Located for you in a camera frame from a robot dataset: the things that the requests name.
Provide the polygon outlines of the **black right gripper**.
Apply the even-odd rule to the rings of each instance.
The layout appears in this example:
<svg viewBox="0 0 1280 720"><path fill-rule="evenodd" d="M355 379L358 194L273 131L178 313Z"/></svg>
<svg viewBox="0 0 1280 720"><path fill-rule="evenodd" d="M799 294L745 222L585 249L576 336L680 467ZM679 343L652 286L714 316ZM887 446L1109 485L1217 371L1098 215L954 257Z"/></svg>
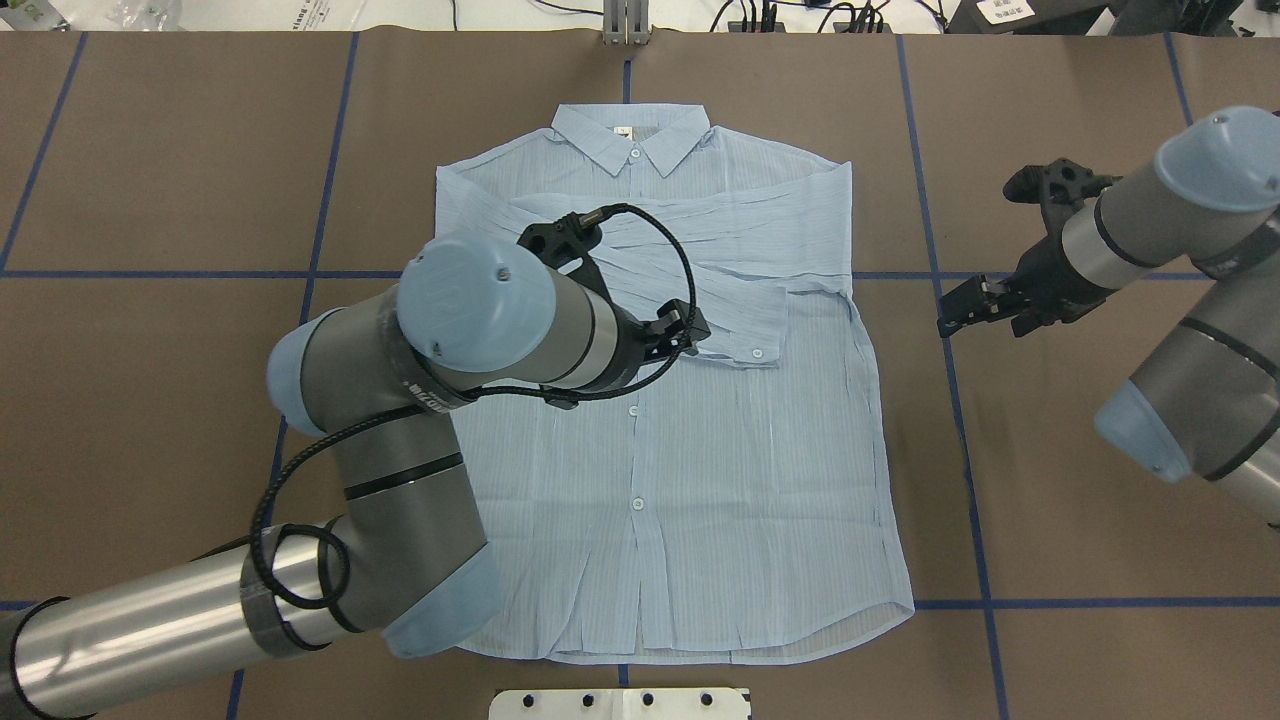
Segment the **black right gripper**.
<svg viewBox="0 0 1280 720"><path fill-rule="evenodd" d="M1020 338L1083 315L1085 281L1071 266L1062 242L1046 237L1023 254L1010 277L977 274L945 293L937 328L940 337L948 338L969 325L1009 319Z"/></svg>

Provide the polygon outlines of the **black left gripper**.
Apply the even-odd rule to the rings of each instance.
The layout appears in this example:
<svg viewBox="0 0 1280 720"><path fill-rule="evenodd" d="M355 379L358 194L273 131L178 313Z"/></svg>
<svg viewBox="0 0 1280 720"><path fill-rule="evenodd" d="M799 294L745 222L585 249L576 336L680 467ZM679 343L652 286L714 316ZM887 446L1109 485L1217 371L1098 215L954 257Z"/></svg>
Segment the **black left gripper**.
<svg viewBox="0 0 1280 720"><path fill-rule="evenodd" d="M680 354L698 355L698 345L710 334L705 314L685 300L668 300L645 322L625 311L625 368L636 375L643 366Z"/></svg>

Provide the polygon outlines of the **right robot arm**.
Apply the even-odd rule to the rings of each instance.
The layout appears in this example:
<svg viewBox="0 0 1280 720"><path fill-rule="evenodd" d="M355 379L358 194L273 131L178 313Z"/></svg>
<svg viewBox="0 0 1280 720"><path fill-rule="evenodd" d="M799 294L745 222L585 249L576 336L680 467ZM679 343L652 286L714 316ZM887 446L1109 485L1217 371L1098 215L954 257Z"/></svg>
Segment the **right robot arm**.
<svg viewBox="0 0 1280 720"><path fill-rule="evenodd" d="M1096 433L1152 477L1197 479L1277 532L1277 113L1211 111L1124 176L1060 158L1015 170L1010 202L1042 236L1005 277L943 293L948 338L1002 322L1016 337L1068 325L1185 263L1196 299L1096 413Z"/></svg>

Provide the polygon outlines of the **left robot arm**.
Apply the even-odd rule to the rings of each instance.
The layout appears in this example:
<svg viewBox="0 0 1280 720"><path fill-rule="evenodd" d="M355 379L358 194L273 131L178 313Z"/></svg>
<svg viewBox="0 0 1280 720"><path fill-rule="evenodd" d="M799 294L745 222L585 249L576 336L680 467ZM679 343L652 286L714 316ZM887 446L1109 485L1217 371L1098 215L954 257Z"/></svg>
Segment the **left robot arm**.
<svg viewBox="0 0 1280 720"><path fill-rule="evenodd" d="M492 616L497 561L453 413L492 396L559 407L643 388L708 329L685 299L637 322L598 268L599 229L443 234L396 286L292 331L273 402L314 442L284 462L244 538L166 571L3 621L3 716L90 719L255 664L380 632L438 653Z"/></svg>

